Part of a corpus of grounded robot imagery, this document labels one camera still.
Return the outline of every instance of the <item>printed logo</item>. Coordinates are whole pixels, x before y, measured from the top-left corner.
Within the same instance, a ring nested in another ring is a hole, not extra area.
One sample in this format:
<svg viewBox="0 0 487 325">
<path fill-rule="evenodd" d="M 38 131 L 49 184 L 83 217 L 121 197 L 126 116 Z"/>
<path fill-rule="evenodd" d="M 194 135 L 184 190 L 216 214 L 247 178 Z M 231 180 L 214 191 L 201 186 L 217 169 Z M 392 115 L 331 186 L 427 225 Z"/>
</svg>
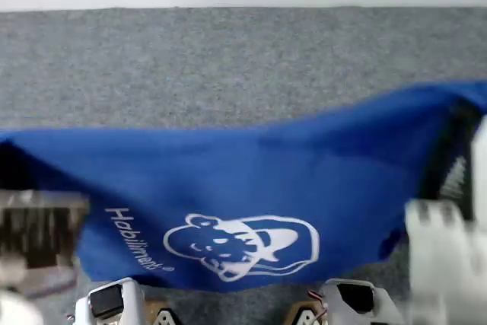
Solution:
<svg viewBox="0 0 487 325">
<path fill-rule="evenodd" d="M 224 221 L 193 213 L 186 223 L 164 235 L 164 247 L 198 260 L 224 282 L 250 275 L 288 276 L 318 260 L 317 231 L 296 218 L 266 215 Z"/>
</svg>

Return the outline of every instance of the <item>blue towel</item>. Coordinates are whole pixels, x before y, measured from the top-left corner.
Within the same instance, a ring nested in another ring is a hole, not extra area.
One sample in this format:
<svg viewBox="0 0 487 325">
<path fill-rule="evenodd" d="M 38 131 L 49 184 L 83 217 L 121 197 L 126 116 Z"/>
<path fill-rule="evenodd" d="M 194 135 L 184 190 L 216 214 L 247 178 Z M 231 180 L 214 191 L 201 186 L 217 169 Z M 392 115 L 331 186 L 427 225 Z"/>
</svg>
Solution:
<svg viewBox="0 0 487 325">
<path fill-rule="evenodd" d="M 35 188 L 90 196 L 78 255 L 93 280 L 229 292 L 386 257 L 459 98 L 485 113 L 487 82 L 235 130 L 10 131 L 0 150 Z"/>
</svg>

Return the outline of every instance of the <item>gray floor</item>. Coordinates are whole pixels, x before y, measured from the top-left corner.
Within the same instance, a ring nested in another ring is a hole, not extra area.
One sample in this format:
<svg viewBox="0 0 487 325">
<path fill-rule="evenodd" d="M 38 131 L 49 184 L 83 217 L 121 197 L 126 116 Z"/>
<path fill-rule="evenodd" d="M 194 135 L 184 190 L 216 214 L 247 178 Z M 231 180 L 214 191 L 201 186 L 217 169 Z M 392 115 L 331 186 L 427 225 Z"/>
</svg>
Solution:
<svg viewBox="0 0 487 325">
<path fill-rule="evenodd" d="M 0 127 L 241 125 L 422 81 L 487 78 L 485 9 L 173 9 L 0 14 Z M 407 294 L 406 248 L 352 276 Z M 40 302 L 65 323 L 67 295 Z M 166 289 L 188 324 L 280 324 L 306 285 Z"/>
</svg>

